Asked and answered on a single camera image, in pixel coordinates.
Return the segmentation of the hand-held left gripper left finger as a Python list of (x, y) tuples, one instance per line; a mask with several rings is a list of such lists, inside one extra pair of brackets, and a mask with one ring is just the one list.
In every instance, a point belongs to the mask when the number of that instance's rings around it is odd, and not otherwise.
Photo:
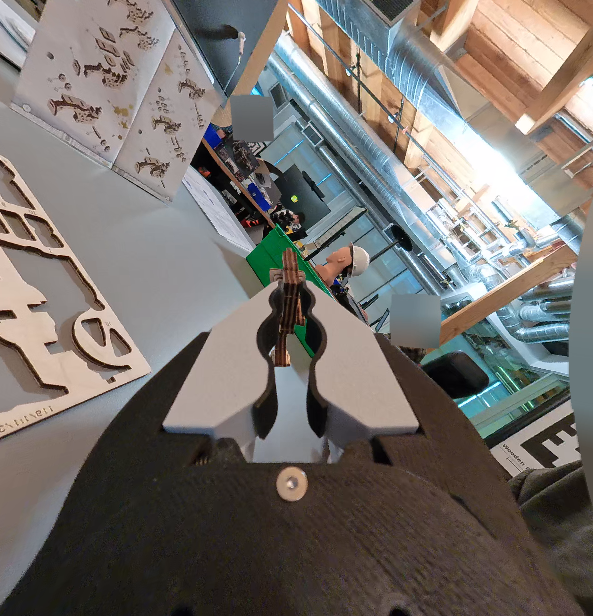
[(249, 463), (256, 439), (275, 423), (274, 346), (258, 343), (264, 322), (273, 316), (275, 282), (217, 323), (172, 403), (162, 427), (173, 434), (233, 439)]

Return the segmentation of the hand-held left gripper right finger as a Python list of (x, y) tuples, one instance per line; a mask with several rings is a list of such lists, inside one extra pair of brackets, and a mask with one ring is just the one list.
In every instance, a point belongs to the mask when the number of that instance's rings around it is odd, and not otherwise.
[(368, 325), (310, 281), (302, 284), (310, 427), (336, 463), (350, 443), (412, 435), (419, 422)]

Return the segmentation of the small wooden puzzle model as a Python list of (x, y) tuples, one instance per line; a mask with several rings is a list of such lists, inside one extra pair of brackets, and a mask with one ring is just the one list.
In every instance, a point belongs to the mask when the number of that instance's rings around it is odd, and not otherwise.
[(281, 282), (284, 293), (278, 340), (270, 354), (275, 367), (291, 365), (290, 355), (286, 348), (287, 336), (294, 334), (295, 327), (304, 327), (306, 324), (300, 297), (301, 283), (305, 281), (305, 274), (299, 269), (297, 254), (292, 249), (286, 249), (282, 254), (282, 264), (282, 269), (271, 268), (269, 270), (269, 281)]

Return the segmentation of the mannequin head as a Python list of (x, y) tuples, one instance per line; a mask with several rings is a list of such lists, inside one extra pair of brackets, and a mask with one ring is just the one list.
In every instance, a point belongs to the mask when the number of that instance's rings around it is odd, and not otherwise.
[(330, 288), (344, 271), (352, 272), (353, 247), (351, 244), (331, 253), (323, 265), (314, 266), (318, 277)]

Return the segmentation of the white hard hat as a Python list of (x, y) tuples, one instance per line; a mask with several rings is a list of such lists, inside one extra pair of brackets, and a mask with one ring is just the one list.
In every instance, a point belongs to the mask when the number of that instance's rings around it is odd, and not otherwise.
[(352, 261), (348, 268), (348, 276), (350, 278), (358, 277), (368, 269), (370, 257), (367, 251), (360, 246), (354, 245), (354, 243), (351, 243), (349, 248), (351, 249)]

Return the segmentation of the green plastic bin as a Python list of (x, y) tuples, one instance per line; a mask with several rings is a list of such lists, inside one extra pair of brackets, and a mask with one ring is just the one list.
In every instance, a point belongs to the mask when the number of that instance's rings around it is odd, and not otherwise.
[[(278, 340), (279, 319), (282, 313), (284, 293), (281, 282), (269, 281), (269, 270), (271, 268), (278, 268), (280, 270), (283, 268), (282, 254), (288, 248), (297, 254), (299, 269), (305, 274), (305, 281), (301, 283), (300, 292), (305, 290), (305, 282), (308, 282), (329, 296), (332, 301), (335, 301), (331, 289), (318, 277), (313, 266), (304, 260), (297, 246), (291, 241), (290, 236), (282, 231), (280, 227), (275, 227), (246, 258), (256, 276), (264, 283), (264, 290), (269, 291), (269, 296), (265, 300), (263, 308), (264, 319), (257, 332), (256, 341), (259, 344), (263, 357), (269, 359), (270, 365), (273, 368), (286, 368), (275, 367), (270, 356)], [(319, 346), (321, 335), (316, 332), (314, 323), (306, 317), (307, 306), (308, 300), (301, 299), (301, 309), (306, 324), (304, 327), (295, 327), (294, 334), (288, 335), (287, 339), (296, 336), (301, 346), (307, 352), (310, 362), (313, 362), (317, 351), (317, 349), (313, 348), (313, 345)]]

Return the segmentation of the black disc on pole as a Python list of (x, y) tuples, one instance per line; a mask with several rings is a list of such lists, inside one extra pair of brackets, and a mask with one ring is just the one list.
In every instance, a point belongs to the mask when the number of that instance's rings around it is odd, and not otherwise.
[(404, 250), (406, 252), (413, 251), (413, 243), (410, 236), (406, 233), (406, 231), (397, 224), (391, 224), (383, 229), (382, 233), (386, 236), (387, 239), (391, 240), (391, 243), (384, 247), (382, 250), (378, 251), (371, 260), (375, 260), (380, 256), (384, 255), (386, 252), (393, 250), (394, 248), (398, 250)]

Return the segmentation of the studio light panel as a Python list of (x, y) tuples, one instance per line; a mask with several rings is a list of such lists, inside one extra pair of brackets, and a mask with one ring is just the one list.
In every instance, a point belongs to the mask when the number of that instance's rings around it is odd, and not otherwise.
[(330, 228), (325, 230), (316, 240), (306, 244), (307, 259), (315, 256), (320, 251), (324, 250), (328, 245), (334, 242), (337, 238), (344, 235), (347, 228), (350, 227), (356, 220), (368, 213), (368, 209), (362, 206), (354, 206), (347, 214), (335, 222)]

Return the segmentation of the wooden beam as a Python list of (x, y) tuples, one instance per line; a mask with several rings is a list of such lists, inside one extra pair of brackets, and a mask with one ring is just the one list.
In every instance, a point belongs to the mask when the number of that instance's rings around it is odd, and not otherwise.
[(554, 274), (570, 267), (577, 260), (578, 255), (567, 245), (537, 259), (527, 268), (442, 321), (439, 346), (461, 335), (530, 289), (549, 280)]

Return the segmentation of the white paper sheet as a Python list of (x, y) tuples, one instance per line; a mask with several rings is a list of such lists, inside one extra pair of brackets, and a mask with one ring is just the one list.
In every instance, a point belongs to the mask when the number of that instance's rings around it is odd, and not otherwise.
[(244, 255), (254, 250), (254, 243), (243, 230), (223, 196), (192, 166), (182, 180), (215, 231)]

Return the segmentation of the silver pipe bundle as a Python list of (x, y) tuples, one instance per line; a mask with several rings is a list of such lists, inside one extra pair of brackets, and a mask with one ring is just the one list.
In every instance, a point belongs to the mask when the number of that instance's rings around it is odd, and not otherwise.
[(525, 344), (569, 340), (575, 265), (585, 226), (586, 215), (576, 208), (552, 223), (545, 235), (520, 232), (515, 242), (469, 258), (469, 278), (488, 292), (522, 275), (520, 289), (495, 304), (495, 315), (515, 340)]

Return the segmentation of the framed marker sign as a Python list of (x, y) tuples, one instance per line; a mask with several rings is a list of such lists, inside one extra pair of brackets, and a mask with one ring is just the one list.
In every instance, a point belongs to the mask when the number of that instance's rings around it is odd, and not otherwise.
[(493, 458), (511, 476), (530, 469), (552, 469), (581, 459), (570, 399), (530, 420), (513, 433), (494, 439)]

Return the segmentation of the black monitor screen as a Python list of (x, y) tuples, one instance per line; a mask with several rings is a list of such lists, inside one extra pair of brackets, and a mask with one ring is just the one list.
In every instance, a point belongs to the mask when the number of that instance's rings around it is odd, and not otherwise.
[(330, 213), (325, 196), (316, 183), (297, 165), (290, 166), (275, 180), (282, 204), (292, 212), (304, 215), (301, 226), (308, 230)]

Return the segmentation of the wooden workbench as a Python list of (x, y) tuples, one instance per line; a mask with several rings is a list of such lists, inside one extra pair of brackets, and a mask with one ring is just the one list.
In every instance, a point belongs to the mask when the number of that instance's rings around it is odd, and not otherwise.
[(236, 186), (237, 189), (248, 199), (248, 201), (256, 208), (259, 212), (259, 215), (262, 216), (268, 223), (271, 228), (275, 227), (274, 222), (271, 220), (267, 211), (263, 210), (263, 208), (259, 205), (259, 203), (254, 199), (254, 196), (249, 192), (248, 186), (244, 185), (241, 181), (239, 181), (238, 177), (232, 172), (232, 169), (227, 166), (223, 159), (220, 158), (215, 150), (211, 147), (211, 145), (207, 142), (206, 138), (202, 138), (201, 143), (206, 148), (211, 158), (215, 161), (216, 165), (222, 170), (222, 172), (230, 179), (230, 181)]

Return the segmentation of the person's olive sweater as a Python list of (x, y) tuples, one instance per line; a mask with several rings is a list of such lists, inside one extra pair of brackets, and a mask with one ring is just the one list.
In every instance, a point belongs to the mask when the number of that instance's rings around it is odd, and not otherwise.
[(532, 537), (585, 615), (593, 599), (593, 512), (581, 461), (508, 481)]

